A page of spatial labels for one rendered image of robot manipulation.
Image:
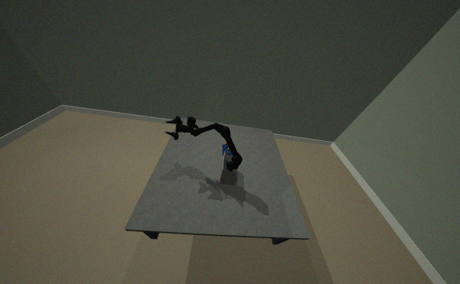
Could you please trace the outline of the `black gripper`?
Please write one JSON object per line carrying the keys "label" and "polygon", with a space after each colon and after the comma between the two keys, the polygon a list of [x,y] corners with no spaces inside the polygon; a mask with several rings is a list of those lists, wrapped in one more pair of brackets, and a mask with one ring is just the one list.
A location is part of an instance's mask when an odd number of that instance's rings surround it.
{"label": "black gripper", "polygon": [[176,131],[174,132],[165,132],[171,136],[174,137],[175,140],[178,140],[178,132],[186,132],[187,131],[187,126],[186,125],[179,125],[181,121],[181,118],[179,116],[176,116],[174,120],[171,121],[166,121],[166,123],[171,123],[171,124],[176,124]]}

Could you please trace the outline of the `blue circuit board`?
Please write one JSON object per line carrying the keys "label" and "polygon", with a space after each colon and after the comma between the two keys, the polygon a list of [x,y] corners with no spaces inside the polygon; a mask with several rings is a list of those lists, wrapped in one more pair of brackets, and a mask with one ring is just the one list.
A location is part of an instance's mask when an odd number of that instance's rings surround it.
{"label": "blue circuit board", "polygon": [[229,148],[229,146],[228,146],[227,143],[222,145],[222,155],[224,155],[224,151],[225,151],[228,155],[232,156],[232,153],[231,153],[230,148]]}

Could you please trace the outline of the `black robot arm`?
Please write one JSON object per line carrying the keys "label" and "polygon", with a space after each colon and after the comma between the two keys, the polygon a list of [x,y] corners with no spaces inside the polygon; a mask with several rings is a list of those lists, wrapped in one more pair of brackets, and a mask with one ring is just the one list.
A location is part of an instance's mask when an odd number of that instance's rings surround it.
{"label": "black robot arm", "polygon": [[[238,169],[239,165],[241,164],[243,158],[240,156],[240,154],[237,152],[235,145],[233,144],[233,141],[230,136],[230,129],[224,125],[220,125],[218,123],[211,124],[206,127],[198,128],[197,125],[195,125],[196,119],[193,117],[188,117],[187,118],[187,131],[193,136],[198,136],[199,134],[215,129],[217,132],[219,132],[222,137],[226,140],[230,151],[232,153],[232,161],[227,162],[227,169],[232,171],[234,169]],[[194,129],[196,128],[196,129]]]}

